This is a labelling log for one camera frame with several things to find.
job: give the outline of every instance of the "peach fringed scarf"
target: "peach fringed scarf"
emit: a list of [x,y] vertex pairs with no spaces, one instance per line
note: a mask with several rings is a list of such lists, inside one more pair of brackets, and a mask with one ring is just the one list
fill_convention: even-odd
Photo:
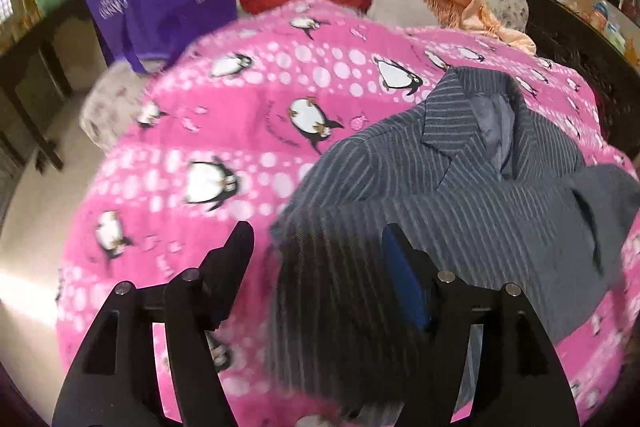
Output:
[[528,35],[505,28],[483,0],[424,0],[445,28],[459,28],[536,54],[536,45]]

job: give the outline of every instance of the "floor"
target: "floor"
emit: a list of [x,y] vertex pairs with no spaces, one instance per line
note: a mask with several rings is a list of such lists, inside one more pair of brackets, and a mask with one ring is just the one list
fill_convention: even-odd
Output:
[[47,133],[58,140],[62,172],[20,180],[0,235],[0,361],[35,411],[50,423],[63,381],[56,340],[58,264],[71,219],[103,157],[78,125],[83,95]]

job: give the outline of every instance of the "dark wooden cabinet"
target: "dark wooden cabinet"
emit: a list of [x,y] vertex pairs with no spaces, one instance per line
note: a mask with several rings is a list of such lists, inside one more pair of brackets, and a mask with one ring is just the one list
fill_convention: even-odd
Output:
[[640,75],[600,33],[557,0],[527,0],[538,55],[574,68],[596,96],[603,136],[629,158],[640,152]]

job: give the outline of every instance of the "fabric fringe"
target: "fabric fringe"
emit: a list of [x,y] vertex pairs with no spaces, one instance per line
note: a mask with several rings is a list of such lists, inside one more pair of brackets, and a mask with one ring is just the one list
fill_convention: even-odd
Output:
[[445,28],[460,28],[462,23],[461,6],[452,0],[423,0],[434,13],[438,22]]

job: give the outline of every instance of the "metal screw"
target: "metal screw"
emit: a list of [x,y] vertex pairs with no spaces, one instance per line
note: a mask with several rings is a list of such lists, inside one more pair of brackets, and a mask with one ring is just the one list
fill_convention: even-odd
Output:
[[124,295],[128,293],[131,289],[131,283],[129,281],[122,281],[116,284],[116,289],[114,290],[118,295]]
[[200,278],[200,271],[197,268],[187,268],[182,272],[182,279],[185,281],[194,281]]
[[450,283],[456,280],[456,274],[450,272],[449,270],[440,270],[438,272],[438,279],[442,282]]
[[513,297],[517,297],[522,293],[522,288],[512,282],[508,283],[507,286],[504,287],[504,289],[507,290],[507,293]]

